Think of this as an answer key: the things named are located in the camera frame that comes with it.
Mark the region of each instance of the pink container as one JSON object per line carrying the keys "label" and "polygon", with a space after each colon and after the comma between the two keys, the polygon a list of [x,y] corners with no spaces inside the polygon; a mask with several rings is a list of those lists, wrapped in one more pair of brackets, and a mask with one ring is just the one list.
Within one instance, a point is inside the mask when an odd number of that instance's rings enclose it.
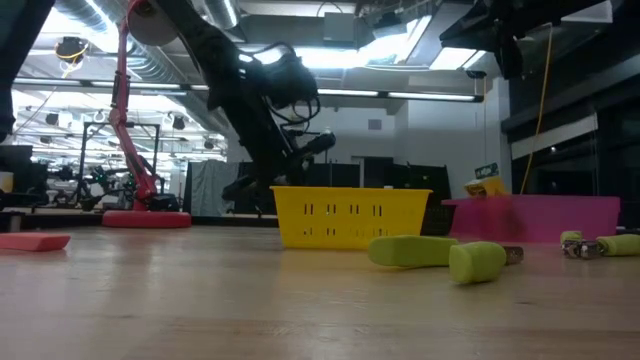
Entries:
{"label": "pink container", "polygon": [[600,196],[512,195],[445,200],[456,205],[450,236],[462,240],[559,243],[563,231],[585,239],[615,235],[620,199]]}

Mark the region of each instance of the wall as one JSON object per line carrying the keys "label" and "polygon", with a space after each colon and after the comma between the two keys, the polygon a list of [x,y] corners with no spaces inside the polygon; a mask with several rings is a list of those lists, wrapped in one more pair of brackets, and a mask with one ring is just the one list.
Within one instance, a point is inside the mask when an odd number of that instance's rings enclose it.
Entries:
{"label": "wall", "polygon": [[[368,130],[369,119],[382,120],[382,130]],[[385,109],[323,108],[311,121],[309,131],[322,132],[327,129],[336,135],[336,145],[328,153],[328,160],[341,164],[350,164],[354,156],[393,157],[395,117],[389,116]],[[229,136],[227,161],[251,161],[246,150],[238,144],[235,134]],[[325,161],[325,155],[316,157],[316,162]]]}
{"label": "wall", "polygon": [[461,198],[474,170],[497,162],[511,188],[510,150],[500,131],[500,121],[509,116],[506,82],[494,82],[486,104],[409,101],[406,107],[396,117],[396,163],[447,166],[451,194]]}
{"label": "wall", "polygon": [[[323,108],[310,131],[334,132],[337,143],[328,154],[333,162],[379,156],[393,157],[397,164],[447,166],[453,198],[466,197],[463,187],[474,170],[492,162],[511,190],[511,153],[500,130],[500,121],[509,117],[507,83],[495,80],[486,99],[486,104],[407,101],[396,116],[384,109]],[[381,119],[382,130],[368,130],[369,119]],[[229,138],[228,161],[250,161],[237,138]],[[316,161],[324,162],[324,154]]]}

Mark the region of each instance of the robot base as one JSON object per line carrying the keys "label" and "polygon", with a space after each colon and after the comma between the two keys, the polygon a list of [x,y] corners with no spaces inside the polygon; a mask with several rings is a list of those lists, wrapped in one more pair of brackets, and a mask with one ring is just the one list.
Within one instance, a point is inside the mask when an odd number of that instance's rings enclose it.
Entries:
{"label": "robot base", "polygon": [[109,210],[102,225],[118,228],[175,229],[191,227],[191,215],[168,211]]}

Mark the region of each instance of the plastic basket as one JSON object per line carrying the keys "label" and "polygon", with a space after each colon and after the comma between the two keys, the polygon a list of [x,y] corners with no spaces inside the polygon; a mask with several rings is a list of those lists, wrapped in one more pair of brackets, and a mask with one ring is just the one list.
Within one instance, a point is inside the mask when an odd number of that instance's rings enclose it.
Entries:
{"label": "plastic basket", "polygon": [[272,187],[287,248],[367,249],[378,236],[420,235],[431,190]]}

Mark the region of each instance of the pink sponge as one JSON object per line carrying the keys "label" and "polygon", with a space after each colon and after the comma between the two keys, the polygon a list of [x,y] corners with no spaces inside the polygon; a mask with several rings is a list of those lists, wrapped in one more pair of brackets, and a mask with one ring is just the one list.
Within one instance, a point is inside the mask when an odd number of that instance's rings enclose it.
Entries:
{"label": "pink sponge", "polygon": [[0,234],[0,249],[25,251],[53,251],[67,246],[71,236],[46,233]]}

